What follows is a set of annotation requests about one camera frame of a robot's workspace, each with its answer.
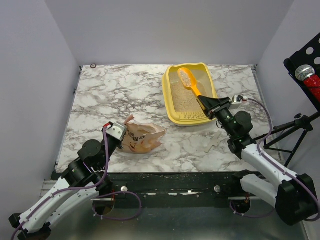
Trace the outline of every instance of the marble surface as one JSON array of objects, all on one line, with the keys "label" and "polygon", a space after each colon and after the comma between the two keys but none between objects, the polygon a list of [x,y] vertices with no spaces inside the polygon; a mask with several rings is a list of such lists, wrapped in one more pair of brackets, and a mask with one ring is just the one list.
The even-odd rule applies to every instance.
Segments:
[{"label": "marble surface", "polygon": [[[139,123],[155,123],[166,129],[162,145],[147,154],[116,151],[109,172],[223,172],[255,170],[230,153],[227,134],[215,121],[192,127],[174,125],[167,116],[162,94],[162,75],[168,65],[106,65],[91,69],[84,66],[72,112],[64,137],[56,171],[62,173],[77,158],[82,144],[90,139],[102,140],[102,126],[108,121],[123,122],[130,114]],[[243,94],[261,101],[248,65],[209,65],[220,98]],[[251,136],[268,132],[265,113],[254,103],[239,109],[252,116]],[[209,153],[204,149],[213,135],[221,131],[218,146]],[[279,159],[278,153],[272,156]]]}]

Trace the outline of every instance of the yellow litter box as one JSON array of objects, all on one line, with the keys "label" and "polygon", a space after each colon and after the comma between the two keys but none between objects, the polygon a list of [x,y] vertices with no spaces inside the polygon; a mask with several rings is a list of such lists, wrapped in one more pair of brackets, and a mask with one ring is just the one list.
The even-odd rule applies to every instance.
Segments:
[{"label": "yellow litter box", "polygon": [[208,67],[200,63],[185,63],[168,67],[162,77],[162,90],[169,119],[178,126],[195,126],[211,122],[203,113],[191,90],[185,89],[179,76],[179,68],[191,70],[197,80],[201,95],[218,98]]}]

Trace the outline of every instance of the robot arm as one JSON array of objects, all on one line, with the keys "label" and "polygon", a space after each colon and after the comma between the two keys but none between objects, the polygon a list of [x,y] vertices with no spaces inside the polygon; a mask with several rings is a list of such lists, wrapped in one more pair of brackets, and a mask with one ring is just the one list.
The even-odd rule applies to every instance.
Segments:
[{"label": "robot arm", "polygon": [[249,135],[253,128],[249,113],[239,111],[233,116],[229,111],[232,102],[228,97],[216,99],[198,96],[198,102],[201,103],[206,116],[209,119],[217,118],[229,135],[230,151],[252,165],[269,181],[247,174],[240,179],[244,191],[260,197],[273,206],[279,217],[290,226],[318,213],[317,202],[307,192],[309,190],[317,196],[311,177],[307,174],[298,175],[282,166],[263,150],[258,151],[257,143]]},{"label": "robot arm", "polygon": [[[106,135],[109,157],[117,147],[122,147],[126,130],[127,127],[122,123],[108,124]],[[112,192],[112,183],[108,176],[97,185],[103,176],[101,171],[106,166],[105,142],[89,140],[83,144],[78,155],[79,158],[68,165],[42,199],[24,213],[15,213],[9,218],[11,225],[21,230],[18,236],[20,240],[47,239],[58,222],[75,208],[99,195]],[[70,190],[55,194],[62,189]]]}]

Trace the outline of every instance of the gray wall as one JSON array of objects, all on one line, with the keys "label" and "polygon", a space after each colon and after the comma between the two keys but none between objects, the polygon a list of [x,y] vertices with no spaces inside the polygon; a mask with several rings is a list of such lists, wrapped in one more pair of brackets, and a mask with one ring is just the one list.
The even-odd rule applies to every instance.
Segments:
[{"label": "gray wall", "polygon": [[[320,32],[319,9],[319,0],[295,0],[258,64],[258,79],[275,125],[292,121],[298,113],[311,115],[316,112],[304,92],[289,77],[283,61]],[[315,182],[319,195],[320,119],[315,120],[312,125],[314,130],[308,133],[300,146],[292,160],[291,168],[298,173],[309,174]],[[292,148],[299,134],[281,142],[281,145],[288,149]],[[315,225],[320,236],[320,221],[311,225]]]},{"label": "gray wall", "polygon": [[43,0],[0,7],[0,239],[54,170],[79,67]]},{"label": "gray wall", "polygon": [[46,0],[82,65],[257,64],[293,0]]}]

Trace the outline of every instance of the microphone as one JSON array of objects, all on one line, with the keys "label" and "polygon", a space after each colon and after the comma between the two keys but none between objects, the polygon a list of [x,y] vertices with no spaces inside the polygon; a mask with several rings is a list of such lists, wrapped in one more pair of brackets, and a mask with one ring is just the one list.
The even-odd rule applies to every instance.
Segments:
[{"label": "microphone", "polygon": [[310,65],[302,65],[295,70],[294,75],[320,103],[320,78],[316,75],[315,69]]}]

